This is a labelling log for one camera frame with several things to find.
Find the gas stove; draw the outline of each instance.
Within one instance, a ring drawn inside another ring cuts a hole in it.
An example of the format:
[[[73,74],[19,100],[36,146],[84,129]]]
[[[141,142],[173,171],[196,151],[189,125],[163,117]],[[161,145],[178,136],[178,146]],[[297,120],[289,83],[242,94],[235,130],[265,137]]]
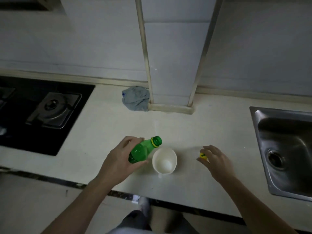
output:
[[[0,145],[56,156],[94,87],[0,76]]]

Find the blue cloth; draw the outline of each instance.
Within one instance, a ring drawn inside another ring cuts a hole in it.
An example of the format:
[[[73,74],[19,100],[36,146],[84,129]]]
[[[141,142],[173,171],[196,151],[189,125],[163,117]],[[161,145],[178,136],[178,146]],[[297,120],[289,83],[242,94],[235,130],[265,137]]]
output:
[[[122,102],[131,111],[148,111],[149,91],[141,86],[132,86],[122,91]]]

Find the stainless steel sink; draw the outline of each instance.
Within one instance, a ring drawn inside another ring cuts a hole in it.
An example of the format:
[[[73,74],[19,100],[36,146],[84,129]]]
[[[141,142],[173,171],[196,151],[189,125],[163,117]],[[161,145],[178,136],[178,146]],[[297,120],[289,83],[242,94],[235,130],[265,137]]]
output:
[[[312,113],[250,112],[270,193],[312,201]]]

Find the white countertop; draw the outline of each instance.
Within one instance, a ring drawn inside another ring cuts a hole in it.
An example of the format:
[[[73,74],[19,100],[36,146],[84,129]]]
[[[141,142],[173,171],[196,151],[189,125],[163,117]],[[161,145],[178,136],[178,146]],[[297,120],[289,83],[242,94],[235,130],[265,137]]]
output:
[[[215,145],[232,161],[237,177],[274,212],[299,230],[312,231],[312,203],[271,195],[250,106],[312,112],[312,105],[196,94],[193,115],[132,112],[123,106],[126,87],[97,85],[56,157],[0,146],[0,166],[87,184],[111,149],[126,135],[159,135],[178,156],[171,175],[158,177],[151,163],[114,190],[240,216],[236,206],[196,158]]]

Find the white ceramic bowl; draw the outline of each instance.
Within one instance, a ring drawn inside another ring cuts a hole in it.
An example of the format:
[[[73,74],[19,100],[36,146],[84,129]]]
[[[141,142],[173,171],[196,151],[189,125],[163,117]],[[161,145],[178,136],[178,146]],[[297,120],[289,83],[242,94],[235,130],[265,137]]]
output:
[[[177,166],[177,155],[170,148],[160,148],[153,155],[152,165],[159,174],[171,174]]]

